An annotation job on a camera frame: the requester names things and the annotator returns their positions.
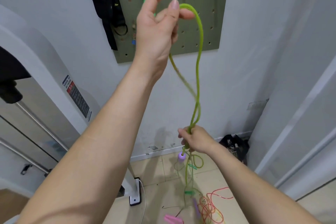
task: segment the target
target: pegboard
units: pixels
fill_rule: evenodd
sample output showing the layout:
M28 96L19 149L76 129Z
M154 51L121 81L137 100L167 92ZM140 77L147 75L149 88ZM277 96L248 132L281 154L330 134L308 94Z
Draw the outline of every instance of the pegboard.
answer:
M157 13L168 7L171 0L162 0ZM192 5L198 12L203 24L204 44L203 50L214 50L219 48L223 16L226 0L178 0L181 3ZM135 45L132 44L132 35L136 32L133 25L136 25L137 15L141 9L142 0L120 0L121 7L128 26L128 33L124 36L114 34L118 51L114 51L118 63L132 61L135 53ZM179 20L178 41L172 46L173 55L197 52L199 48L199 31L196 20Z

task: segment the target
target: person's right arm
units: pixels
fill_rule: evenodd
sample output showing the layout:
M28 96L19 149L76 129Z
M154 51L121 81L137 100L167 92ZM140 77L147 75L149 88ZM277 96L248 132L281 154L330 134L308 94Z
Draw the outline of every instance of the person's right arm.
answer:
M182 144L187 141L192 149L209 155L216 163L250 224L320 224L298 203L236 159L204 128L195 126L191 135L181 128L178 132Z

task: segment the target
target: white cable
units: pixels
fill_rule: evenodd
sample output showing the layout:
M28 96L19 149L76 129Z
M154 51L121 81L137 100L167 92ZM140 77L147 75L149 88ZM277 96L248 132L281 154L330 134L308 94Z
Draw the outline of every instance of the white cable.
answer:
M147 203L146 203L146 194L145 194L145 188L144 188L144 185L142 184L142 181L140 181L140 179L139 179L139 182L141 183L142 190L143 190L143 197L145 198L145 209L144 209L144 211L143 211L142 219L141 219L141 222L140 222L140 224L141 224L142 221L144 220L144 216L145 216L145 211L146 211Z

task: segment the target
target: instruction label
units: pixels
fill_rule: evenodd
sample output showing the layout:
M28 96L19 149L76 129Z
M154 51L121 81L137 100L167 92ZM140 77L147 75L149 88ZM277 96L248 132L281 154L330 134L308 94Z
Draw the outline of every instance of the instruction label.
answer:
M92 111L69 75L65 77L62 84L87 121L90 121Z

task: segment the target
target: brown object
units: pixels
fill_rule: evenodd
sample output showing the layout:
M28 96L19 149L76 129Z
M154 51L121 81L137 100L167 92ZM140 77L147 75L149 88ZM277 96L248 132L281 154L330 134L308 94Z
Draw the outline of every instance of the brown object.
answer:
M21 213L29 198L8 189L0 190L0 223Z

